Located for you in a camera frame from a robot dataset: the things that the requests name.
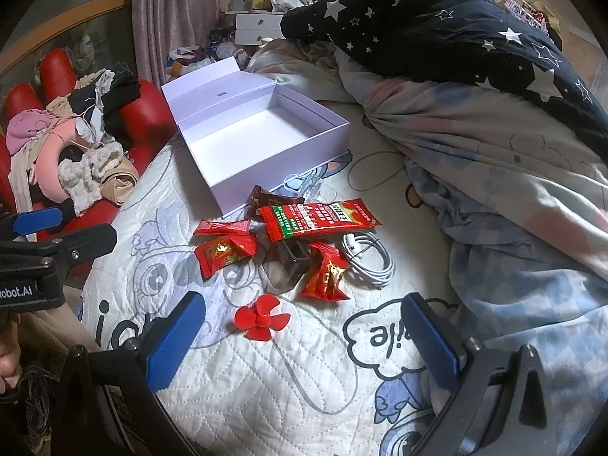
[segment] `screw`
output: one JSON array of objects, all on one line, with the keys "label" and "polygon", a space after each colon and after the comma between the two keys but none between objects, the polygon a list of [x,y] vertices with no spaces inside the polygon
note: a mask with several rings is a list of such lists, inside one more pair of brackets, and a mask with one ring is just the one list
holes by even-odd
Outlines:
[{"label": "screw", "polygon": [[139,350],[139,347],[141,346],[141,344],[142,344],[142,342],[139,338],[130,337],[128,340],[126,340],[122,344],[122,346],[126,350],[133,350],[134,352],[136,352],[137,350]]},{"label": "screw", "polygon": [[466,346],[469,350],[474,350],[475,352],[481,350],[481,343],[474,337],[467,338],[464,341],[464,346]]},{"label": "screw", "polygon": [[84,353],[84,346],[83,345],[76,345],[74,348],[72,348],[72,356],[73,357],[78,358],[83,353]]}]

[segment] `pink pillow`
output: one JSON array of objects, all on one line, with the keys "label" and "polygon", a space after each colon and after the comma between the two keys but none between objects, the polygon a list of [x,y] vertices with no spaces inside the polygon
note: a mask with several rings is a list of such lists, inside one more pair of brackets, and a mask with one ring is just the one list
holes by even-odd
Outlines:
[{"label": "pink pillow", "polygon": [[76,132],[76,122],[73,119],[60,123],[52,130],[30,172],[30,183],[38,184],[44,196],[57,204],[69,197],[59,183],[59,155],[64,147],[70,145],[76,145],[83,151],[90,147]]}]

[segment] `red chair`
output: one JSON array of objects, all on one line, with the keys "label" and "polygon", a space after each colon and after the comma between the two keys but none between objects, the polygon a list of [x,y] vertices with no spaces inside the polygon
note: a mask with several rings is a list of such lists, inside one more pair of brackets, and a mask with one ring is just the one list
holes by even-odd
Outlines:
[{"label": "red chair", "polygon": [[[40,63],[40,79],[47,103],[58,96],[66,96],[72,92],[76,83],[76,75],[65,51],[53,50],[43,58]],[[139,83],[141,85],[141,97],[121,108],[120,114],[125,120],[125,127],[133,142],[133,147],[129,150],[129,156],[141,175],[156,154],[175,134],[177,127],[171,110],[157,87],[143,79],[139,79]],[[42,103],[28,84],[14,86],[4,102],[7,121],[25,109],[42,108]],[[14,211],[16,210],[14,197],[8,183],[9,173],[10,155],[4,137],[0,136],[0,196],[7,201],[7,204]],[[95,202],[82,216],[71,220],[62,233],[99,223],[112,222],[118,211],[118,207],[102,199]],[[49,235],[45,231],[38,234],[39,240],[48,237]],[[90,263],[88,265],[83,264],[74,268],[72,274],[86,277],[89,270]]]}]

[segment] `black star blanket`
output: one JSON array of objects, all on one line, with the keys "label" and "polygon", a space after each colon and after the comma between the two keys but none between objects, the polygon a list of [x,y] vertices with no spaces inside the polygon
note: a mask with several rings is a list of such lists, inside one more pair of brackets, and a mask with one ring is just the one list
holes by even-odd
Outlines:
[{"label": "black star blanket", "polygon": [[542,31],[482,0],[321,0],[287,12],[287,39],[332,41],[370,71],[520,96],[608,161],[608,117]]}]

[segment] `white charging cable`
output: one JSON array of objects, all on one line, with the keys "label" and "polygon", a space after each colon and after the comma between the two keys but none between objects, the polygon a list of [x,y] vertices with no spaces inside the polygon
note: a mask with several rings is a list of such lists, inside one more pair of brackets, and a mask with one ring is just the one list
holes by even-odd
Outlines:
[{"label": "white charging cable", "polygon": [[[384,260],[384,268],[379,271],[363,265],[362,256],[371,247],[374,247]],[[364,230],[347,233],[342,237],[342,249],[351,268],[376,288],[384,288],[394,278],[396,266],[393,256],[375,233]]]}]

